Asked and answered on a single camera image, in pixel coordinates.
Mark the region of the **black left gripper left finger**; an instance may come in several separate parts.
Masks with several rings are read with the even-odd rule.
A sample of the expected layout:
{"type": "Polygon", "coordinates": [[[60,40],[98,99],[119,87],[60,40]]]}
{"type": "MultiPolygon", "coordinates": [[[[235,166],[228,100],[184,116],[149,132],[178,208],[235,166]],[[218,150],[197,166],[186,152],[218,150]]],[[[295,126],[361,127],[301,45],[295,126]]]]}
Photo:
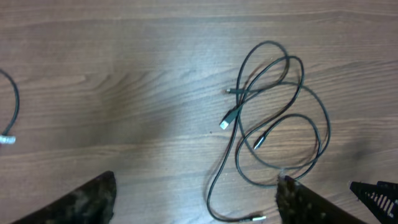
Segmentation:
{"type": "Polygon", "coordinates": [[[109,224],[116,195],[116,178],[109,170],[14,224],[109,224]]]}

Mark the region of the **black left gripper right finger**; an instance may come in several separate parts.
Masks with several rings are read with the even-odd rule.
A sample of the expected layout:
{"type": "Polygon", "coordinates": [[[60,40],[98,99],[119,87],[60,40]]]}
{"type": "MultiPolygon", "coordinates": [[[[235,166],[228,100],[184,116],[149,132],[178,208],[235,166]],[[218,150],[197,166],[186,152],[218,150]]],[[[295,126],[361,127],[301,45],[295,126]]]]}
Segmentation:
{"type": "Polygon", "coordinates": [[[288,175],[278,176],[275,196],[283,224],[363,224],[288,175]]]}

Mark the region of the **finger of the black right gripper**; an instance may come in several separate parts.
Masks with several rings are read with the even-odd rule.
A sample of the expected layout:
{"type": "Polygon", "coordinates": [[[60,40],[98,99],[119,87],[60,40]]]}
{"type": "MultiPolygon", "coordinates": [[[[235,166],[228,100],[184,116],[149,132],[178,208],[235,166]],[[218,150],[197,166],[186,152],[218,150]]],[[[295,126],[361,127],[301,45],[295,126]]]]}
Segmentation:
{"type": "Polygon", "coordinates": [[[350,190],[381,224],[397,224],[397,184],[378,181],[376,185],[352,182],[350,190]]]}

